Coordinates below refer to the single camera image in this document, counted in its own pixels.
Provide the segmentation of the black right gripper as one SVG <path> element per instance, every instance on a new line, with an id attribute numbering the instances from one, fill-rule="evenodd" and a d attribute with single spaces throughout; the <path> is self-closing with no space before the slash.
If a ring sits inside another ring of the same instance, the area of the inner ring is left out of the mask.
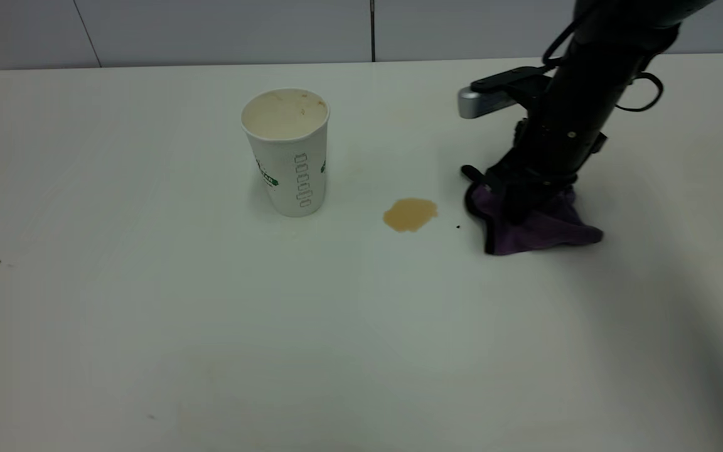
<path id="1" fill-rule="evenodd" d="M 522 223 L 543 201 L 542 189 L 564 188 L 600 151 L 606 116 L 528 116 L 515 125 L 511 149 L 486 169 L 482 185 L 505 193 L 505 218 Z"/>

